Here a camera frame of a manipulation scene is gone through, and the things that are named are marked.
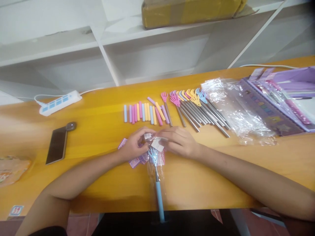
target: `plastic bag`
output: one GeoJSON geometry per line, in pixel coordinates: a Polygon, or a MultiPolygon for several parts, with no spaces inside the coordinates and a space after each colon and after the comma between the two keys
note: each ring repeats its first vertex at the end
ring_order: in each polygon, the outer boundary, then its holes
{"type": "Polygon", "coordinates": [[[201,84],[210,102],[214,103],[238,136],[242,145],[276,145],[276,133],[242,99],[242,87],[235,80],[212,79],[201,84]]]}
{"type": "Polygon", "coordinates": [[[164,175],[162,166],[165,164],[164,147],[159,144],[161,138],[153,137],[153,134],[144,134],[144,141],[149,144],[149,161],[147,162],[147,170],[150,178],[151,201],[153,206],[158,208],[158,217],[153,217],[153,222],[165,222],[164,206],[166,193],[164,187],[164,175]]]}

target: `phone screen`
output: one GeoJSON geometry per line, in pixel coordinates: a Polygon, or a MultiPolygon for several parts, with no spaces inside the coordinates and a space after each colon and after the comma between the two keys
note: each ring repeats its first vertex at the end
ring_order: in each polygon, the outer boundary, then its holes
{"type": "Polygon", "coordinates": [[[67,131],[66,127],[55,129],[50,140],[46,165],[62,160],[66,152],[67,131]]]}

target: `white shelf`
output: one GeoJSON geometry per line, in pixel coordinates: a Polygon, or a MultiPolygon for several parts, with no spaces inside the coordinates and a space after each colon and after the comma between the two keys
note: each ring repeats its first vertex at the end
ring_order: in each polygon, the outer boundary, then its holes
{"type": "Polygon", "coordinates": [[[0,46],[0,67],[97,47],[90,27],[0,46]]]}
{"type": "MultiPolygon", "coordinates": [[[[309,2],[309,0],[289,0],[285,7],[295,6],[307,2],[309,2]]],[[[248,0],[247,2],[247,4],[254,11],[257,11],[255,14],[276,10],[282,3],[283,1],[280,0],[248,0]]],[[[147,30],[142,25],[141,15],[136,15],[125,19],[108,22],[101,42],[103,45],[109,45],[173,31],[199,27],[202,25],[213,24],[216,22],[218,21],[147,30]]]]}

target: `wooden table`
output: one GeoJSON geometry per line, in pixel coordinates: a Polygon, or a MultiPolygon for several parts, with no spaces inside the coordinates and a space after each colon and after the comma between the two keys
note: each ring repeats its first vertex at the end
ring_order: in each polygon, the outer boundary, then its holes
{"type": "MultiPolygon", "coordinates": [[[[313,66],[315,56],[273,64],[313,66]]],[[[94,91],[49,117],[38,113],[39,105],[35,102],[0,107],[0,155],[28,156],[34,160],[33,166],[18,182],[0,189],[0,220],[8,217],[13,205],[24,206],[21,215],[26,215],[36,197],[52,180],[90,156],[116,150],[121,140],[136,129],[144,125],[156,130],[168,127],[152,126],[149,122],[125,124],[124,104],[146,102],[148,96],[162,103],[160,93],[163,91],[196,88],[205,80],[218,77],[239,79],[252,71],[253,67],[234,68],[94,91]],[[76,121],[78,126],[68,135],[65,159],[46,166],[52,131],[71,121],[76,121]]],[[[174,105],[168,104],[173,124],[181,126],[174,105]]],[[[315,190],[315,134],[282,137],[278,139],[279,145],[262,147],[241,146],[234,135],[225,138],[210,125],[203,126],[200,133],[190,125],[187,130],[200,143],[315,190]]],[[[165,208],[168,210],[260,206],[234,184],[197,162],[167,153],[163,171],[167,194],[165,208]]],[[[75,213],[152,209],[146,166],[132,169],[128,163],[99,178],[72,204],[75,213]]]]}

